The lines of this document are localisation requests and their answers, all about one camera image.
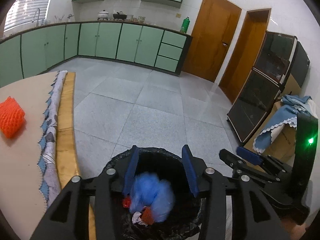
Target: window blind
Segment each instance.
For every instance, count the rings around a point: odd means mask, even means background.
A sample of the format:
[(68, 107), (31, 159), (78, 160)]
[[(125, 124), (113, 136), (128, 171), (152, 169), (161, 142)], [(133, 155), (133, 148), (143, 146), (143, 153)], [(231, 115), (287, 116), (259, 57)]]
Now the window blind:
[(37, 8), (40, 8), (39, 19), (45, 19), (49, 0), (16, 0), (7, 13), (4, 29), (31, 22)]

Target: black cabinet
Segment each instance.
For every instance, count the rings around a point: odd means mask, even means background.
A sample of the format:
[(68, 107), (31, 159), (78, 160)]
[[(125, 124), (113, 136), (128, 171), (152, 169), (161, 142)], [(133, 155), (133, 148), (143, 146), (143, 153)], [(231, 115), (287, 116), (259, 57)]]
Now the black cabinet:
[(289, 76), (301, 87), (309, 65), (308, 56), (296, 37), (266, 32), (258, 58), (227, 114), (243, 144), (269, 115)]

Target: drawer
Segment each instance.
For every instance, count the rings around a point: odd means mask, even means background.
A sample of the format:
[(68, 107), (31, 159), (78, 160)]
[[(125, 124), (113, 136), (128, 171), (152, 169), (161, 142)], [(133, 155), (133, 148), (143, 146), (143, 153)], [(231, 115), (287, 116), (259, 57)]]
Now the drawer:
[(183, 48), (186, 39), (187, 37), (184, 35), (165, 31), (162, 38), (162, 42)]
[(167, 58), (167, 57), (158, 56), (156, 64), (155, 64), (155, 67), (175, 72), (176, 68), (177, 68), (177, 65), (178, 65), (178, 61), (177, 60), (170, 59), (170, 58)]
[(162, 43), (158, 54), (161, 56), (165, 56), (165, 57), (179, 60), (181, 53), (182, 53), (181, 48)]

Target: trash can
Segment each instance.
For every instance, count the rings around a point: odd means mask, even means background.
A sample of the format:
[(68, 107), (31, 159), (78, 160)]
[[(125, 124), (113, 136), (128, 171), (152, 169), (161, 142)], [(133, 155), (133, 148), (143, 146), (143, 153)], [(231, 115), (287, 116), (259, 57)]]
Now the trash can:
[[(159, 179), (171, 183), (175, 205), (163, 223), (152, 226), (132, 224), (132, 214), (122, 206), (124, 196), (112, 192), (113, 217), (117, 235), (132, 240), (184, 240), (200, 232), (205, 199), (194, 197), (190, 190), (182, 165), (182, 159), (161, 148), (139, 148), (136, 175), (143, 172), (156, 173)], [(117, 161), (128, 157), (132, 149), (113, 157), (105, 169), (113, 168)]]

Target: glass cabinet door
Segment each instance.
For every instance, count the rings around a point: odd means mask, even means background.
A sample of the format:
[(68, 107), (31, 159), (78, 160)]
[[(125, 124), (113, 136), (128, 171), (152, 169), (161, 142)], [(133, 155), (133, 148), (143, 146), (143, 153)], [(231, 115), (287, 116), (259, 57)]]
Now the glass cabinet door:
[(233, 104), (228, 117), (241, 142), (246, 142), (260, 121), (272, 108), (279, 87), (252, 70), (249, 78)]
[(277, 83), (282, 83), (290, 66), (295, 37), (266, 32), (263, 47), (254, 67)]

